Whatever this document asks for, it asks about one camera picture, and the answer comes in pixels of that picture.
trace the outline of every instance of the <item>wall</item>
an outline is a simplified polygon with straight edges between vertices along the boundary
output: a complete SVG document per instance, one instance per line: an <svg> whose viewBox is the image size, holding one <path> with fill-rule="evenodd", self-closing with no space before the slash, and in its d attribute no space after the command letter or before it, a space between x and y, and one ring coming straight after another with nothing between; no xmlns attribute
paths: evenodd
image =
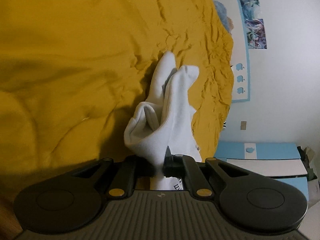
<svg viewBox="0 0 320 240"><path fill-rule="evenodd" d="M320 0L260 3L268 49L249 50L251 101L232 104L220 139L295 142L320 152Z"/></svg>

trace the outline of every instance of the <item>white garment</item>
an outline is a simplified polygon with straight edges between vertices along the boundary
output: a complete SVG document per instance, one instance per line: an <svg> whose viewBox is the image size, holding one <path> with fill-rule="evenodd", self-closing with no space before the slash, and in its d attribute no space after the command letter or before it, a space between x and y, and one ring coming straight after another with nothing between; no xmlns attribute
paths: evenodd
<svg viewBox="0 0 320 240"><path fill-rule="evenodd" d="M152 190L182 189L177 187L180 185L177 178L163 176L167 146L172 154L189 155L201 162L191 130L196 111L188 102L188 89L198 75L196 66L184 65L177 70L174 54L166 52L153 74L148 98L138 104L124 131L125 145L156 167Z"/></svg>

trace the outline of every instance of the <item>apple logo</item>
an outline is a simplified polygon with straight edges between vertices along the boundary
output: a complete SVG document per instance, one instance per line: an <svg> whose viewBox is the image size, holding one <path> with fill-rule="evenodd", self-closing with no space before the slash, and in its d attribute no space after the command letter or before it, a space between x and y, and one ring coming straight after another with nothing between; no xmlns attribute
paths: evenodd
<svg viewBox="0 0 320 240"><path fill-rule="evenodd" d="M243 90L243 88L238 88L238 89L237 89L237 93L238 93L238 94L243 94L243 92L245 92L245 91Z"/></svg>
<svg viewBox="0 0 320 240"><path fill-rule="evenodd" d="M244 69L244 66L242 65L242 63L238 63L236 65L236 70L243 70Z"/></svg>
<svg viewBox="0 0 320 240"><path fill-rule="evenodd" d="M248 152L248 153L253 153L254 148L249 147L249 148L246 148L245 151Z"/></svg>
<svg viewBox="0 0 320 240"><path fill-rule="evenodd" d="M243 81L245 81L243 76L237 76L237 82L243 82Z"/></svg>

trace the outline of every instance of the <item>yellow bed sheet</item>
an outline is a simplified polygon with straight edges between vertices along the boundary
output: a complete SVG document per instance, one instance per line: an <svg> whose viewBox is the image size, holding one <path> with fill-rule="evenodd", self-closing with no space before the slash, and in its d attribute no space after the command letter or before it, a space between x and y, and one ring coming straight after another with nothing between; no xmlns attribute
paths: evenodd
<svg viewBox="0 0 320 240"><path fill-rule="evenodd" d="M232 46L212 0L0 0L0 192L129 155L124 129L167 50L200 68L192 128L213 156Z"/></svg>

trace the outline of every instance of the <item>gold screw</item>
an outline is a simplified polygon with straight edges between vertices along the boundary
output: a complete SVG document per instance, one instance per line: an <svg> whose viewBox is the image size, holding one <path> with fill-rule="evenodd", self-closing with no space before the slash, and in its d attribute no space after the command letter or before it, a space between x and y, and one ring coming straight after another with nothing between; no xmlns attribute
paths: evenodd
<svg viewBox="0 0 320 240"><path fill-rule="evenodd" d="M121 197L124 195L124 190L120 188L113 188L109 190L109 195L113 197Z"/></svg>
<svg viewBox="0 0 320 240"><path fill-rule="evenodd" d="M212 195L212 191L207 188L201 188L197 190L197 194L200 197L210 197Z"/></svg>

